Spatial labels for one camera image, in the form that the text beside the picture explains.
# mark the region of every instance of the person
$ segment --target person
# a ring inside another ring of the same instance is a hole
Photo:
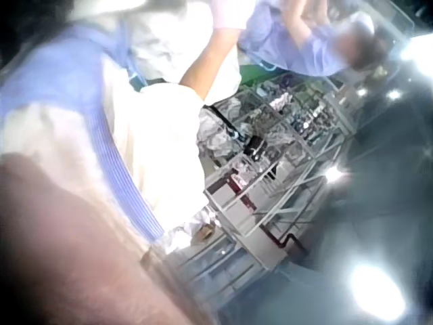
[[[326,77],[348,67],[375,68],[385,49],[372,31],[371,20],[354,20],[345,28],[327,16],[327,0],[261,0],[239,47],[251,58],[284,70]]]
[[[57,186],[31,159],[0,164],[3,318],[21,324],[212,325],[157,259],[145,268],[89,202]]]
[[[0,156],[28,157],[89,202],[138,261],[208,202],[198,114],[253,10],[250,0],[215,1],[208,44],[179,84],[136,91],[131,83],[146,80],[124,13],[146,3],[18,0],[2,11],[23,46],[0,88]]]

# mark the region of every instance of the green panel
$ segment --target green panel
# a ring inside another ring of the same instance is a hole
[[[261,66],[251,64],[247,66],[240,66],[240,72],[242,76],[241,85],[251,86],[255,83],[261,83],[270,78],[276,77],[277,75],[284,72],[284,70],[276,69],[275,71],[266,71]]]

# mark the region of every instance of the black pipe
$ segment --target black pipe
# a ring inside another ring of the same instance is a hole
[[[266,236],[269,237],[270,240],[272,240],[272,242],[278,246],[278,248],[285,248],[289,242],[290,239],[292,239],[295,243],[295,245],[300,249],[300,251],[304,254],[304,255],[308,255],[309,252],[308,250],[304,247],[304,245],[302,245],[302,243],[299,241],[299,239],[297,239],[297,237],[295,237],[295,235],[293,234],[288,234],[286,239],[283,240],[283,242],[280,242],[273,234],[272,232],[266,228],[264,225],[260,225],[259,228],[266,234]]]

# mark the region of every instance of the pink object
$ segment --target pink object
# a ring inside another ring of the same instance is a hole
[[[245,29],[256,0],[210,0],[214,28]]]

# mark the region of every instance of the metal rack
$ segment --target metal rack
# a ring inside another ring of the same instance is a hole
[[[285,76],[272,80],[280,82],[282,78]],[[227,137],[233,145],[226,155],[213,156],[205,139],[200,146],[201,155],[209,156],[215,165],[206,178],[205,194],[210,201],[207,209],[218,216],[222,228],[206,244],[182,251],[177,267],[187,274],[185,281],[199,298],[213,306],[224,304],[287,257],[261,228],[266,227],[278,240],[289,232],[300,234],[325,197],[324,170],[338,162],[352,134],[346,121],[333,114],[329,133],[314,144],[308,143],[290,124],[290,107],[275,110],[270,105],[275,98],[260,97],[256,92],[259,87],[242,89],[233,96],[240,101],[235,114],[229,109],[230,99],[216,106],[236,129],[243,130],[242,125],[248,124],[253,134],[270,141],[261,160],[245,155],[244,143],[233,134]],[[308,91],[301,95],[299,89]],[[312,123],[315,104],[325,104],[329,114],[333,112],[323,99],[324,91],[334,91],[326,80],[310,83],[296,79],[295,86],[284,91],[293,95],[293,102],[312,117]],[[221,121],[215,131],[228,132]],[[287,139],[272,142],[273,132],[286,134]]]

